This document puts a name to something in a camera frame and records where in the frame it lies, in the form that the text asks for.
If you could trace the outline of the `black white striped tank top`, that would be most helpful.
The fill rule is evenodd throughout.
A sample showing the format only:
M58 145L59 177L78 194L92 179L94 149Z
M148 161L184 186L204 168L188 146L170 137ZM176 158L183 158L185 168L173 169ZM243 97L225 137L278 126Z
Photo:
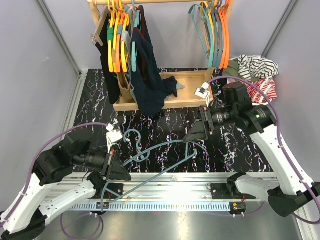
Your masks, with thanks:
M279 65L261 55L242 54L237 59L238 74L242 79L268 79L279 74Z

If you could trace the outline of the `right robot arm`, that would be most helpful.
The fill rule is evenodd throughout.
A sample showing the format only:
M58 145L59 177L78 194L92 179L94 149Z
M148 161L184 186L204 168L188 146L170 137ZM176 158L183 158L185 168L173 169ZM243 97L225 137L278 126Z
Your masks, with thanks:
M278 180L267 182L245 172L226 180L225 193L233 199L249 195L261 199L281 217L287 217L320 195L320 184L301 168L282 138L279 122L266 105L252 104L247 88L240 82L223 87L226 106L201 106L194 126L183 138L185 143L211 140L215 129L236 123L249 134L270 164Z

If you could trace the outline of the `red striped tank top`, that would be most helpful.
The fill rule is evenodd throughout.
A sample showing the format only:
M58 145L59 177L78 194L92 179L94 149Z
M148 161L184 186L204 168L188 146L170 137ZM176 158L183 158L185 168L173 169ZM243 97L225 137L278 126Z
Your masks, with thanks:
M276 99L276 84L272 77L269 78L261 78L260 80L252 83L254 86L259 88L267 98L272 101ZM249 84L245 83L245 86L248 91L248 95L251 98L253 105L266 105L268 104L267 99L254 87L250 86Z

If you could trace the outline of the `teal hanger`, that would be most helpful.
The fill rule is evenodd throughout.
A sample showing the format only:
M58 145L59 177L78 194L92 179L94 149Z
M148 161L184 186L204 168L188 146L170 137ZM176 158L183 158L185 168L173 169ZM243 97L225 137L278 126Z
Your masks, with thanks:
M203 25L202 25L202 18L201 18L199 7L200 7L200 3L193 4L189 9L188 14L191 16L193 25L200 39L200 43L202 45L205 57L208 60L207 66L211 68L214 66L214 53L213 53L213 56L209 57L209 59L207 58L207 55L205 53L205 38L204 38L204 31L203 31Z

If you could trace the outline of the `blue grey hanger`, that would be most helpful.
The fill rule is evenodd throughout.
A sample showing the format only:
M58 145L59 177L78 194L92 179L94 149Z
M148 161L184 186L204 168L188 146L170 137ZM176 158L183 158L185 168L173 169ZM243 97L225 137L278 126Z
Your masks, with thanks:
M198 149L201 149L204 153L207 151L206 147L203 145L190 141L190 142L184 142L181 139L176 139L176 140L170 140L170 141L165 141L162 143L159 143L157 145L151 146L149 148L146 148L145 150L142 150L140 148L141 145L141 133L136 130L136 129L129 129L127 130L124 135L123 135L123 141L127 142L129 140L129 135L130 134L136 134L136 151L137 154L132 156L131 158L128 158L123 162L123 166L125 168L133 168L134 166L140 167L144 162L146 162L146 169L148 170L150 166L153 165L158 165L159 166L159 171L157 172L156 175L153 177L147 179L146 181L142 182L138 186L134 187L132 190L128 191L127 193L120 195L118 193L115 193L114 191L111 191L109 188L109 185L112 183L111 180L108 180L106 184L104 185L102 189L102 195L104 195L106 192L110 194L114 194L116 198L114 199L109 199L107 200L107 204L113 204L121 199L123 199L125 196L133 193L134 191L138 190L139 188L145 186L147 183L155 180L156 178L160 177L161 175L171 171L175 170L180 166L181 164L187 162L190 159L193 159L197 156ZM170 152L170 149L172 148L173 145L179 145L179 144L185 144L185 153L184 157L178 156L178 161L175 161L173 165L168 166L166 165L166 162L169 159L168 153Z

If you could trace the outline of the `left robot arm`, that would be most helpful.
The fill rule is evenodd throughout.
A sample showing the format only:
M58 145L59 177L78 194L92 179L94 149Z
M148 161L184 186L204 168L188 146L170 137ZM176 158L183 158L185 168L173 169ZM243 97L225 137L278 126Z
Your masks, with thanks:
M4 232L2 240L33 240L46 226L71 207L86 199L101 199L107 195L108 180L130 181L131 176L120 160L117 146L106 150L91 150L92 136L75 131L36 159L22 201L15 200L0 215ZM74 166L86 165L94 171L76 187L45 202L50 191L73 172Z

